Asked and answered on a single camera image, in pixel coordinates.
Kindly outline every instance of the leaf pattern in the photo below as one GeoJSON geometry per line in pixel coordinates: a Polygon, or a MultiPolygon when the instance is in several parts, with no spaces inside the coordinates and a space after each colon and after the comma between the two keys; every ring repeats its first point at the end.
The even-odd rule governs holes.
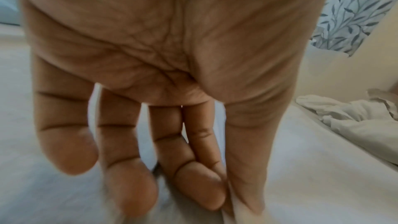
{"type": "Polygon", "coordinates": [[[352,55],[397,0],[326,0],[312,38],[320,49],[352,55]]]}

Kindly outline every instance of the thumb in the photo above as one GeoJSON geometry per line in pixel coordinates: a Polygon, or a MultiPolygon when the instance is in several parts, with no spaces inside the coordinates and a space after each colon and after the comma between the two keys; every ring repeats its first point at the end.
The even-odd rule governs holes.
{"type": "Polygon", "coordinates": [[[264,187],[272,142],[293,89],[225,105],[228,180],[236,196],[255,214],[261,214],[265,207],[264,187]]]}

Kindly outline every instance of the wall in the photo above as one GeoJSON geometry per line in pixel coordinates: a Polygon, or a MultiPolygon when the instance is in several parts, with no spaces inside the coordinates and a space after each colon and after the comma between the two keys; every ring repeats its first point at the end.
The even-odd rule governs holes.
{"type": "Polygon", "coordinates": [[[308,46],[296,96],[315,94],[343,102],[365,98],[368,88],[389,90],[398,81],[398,5],[382,19],[355,54],[308,46]]]}

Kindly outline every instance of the curtain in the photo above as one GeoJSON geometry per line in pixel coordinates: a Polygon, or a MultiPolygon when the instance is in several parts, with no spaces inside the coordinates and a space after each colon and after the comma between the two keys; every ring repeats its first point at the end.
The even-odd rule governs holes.
{"type": "Polygon", "coordinates": [[[312,44],[350,56],[397,0],[326,0],[312,44]]]}

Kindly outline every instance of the white bedding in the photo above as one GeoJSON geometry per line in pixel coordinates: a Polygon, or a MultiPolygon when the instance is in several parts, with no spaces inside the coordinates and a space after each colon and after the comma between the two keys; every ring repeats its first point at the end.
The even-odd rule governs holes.
{"type": "MultiPolygon", "coordinates": [[[[108,224],[98,167],[67,177],[39,151],[32,127],[28,48],[14,32],[7,37],[0,26],[0,224],[108,224]]],[[[215,131],[222,140],[223,112],[217,108],[215,131]]],[[[145,120],[139,124],[141,144],[149,141],[145,120]]],[[[398,223],[398,172],[316,120],[297,105],[284,116],[269,165],[267,223],[398,223]]],[[[164,209],[169,218],[155,212],[159,223],[211,224],[200,222],[195,213],[223,223],[219,213],[197,209],[163,188],[163,208],[155,211],[164,209]]]]}

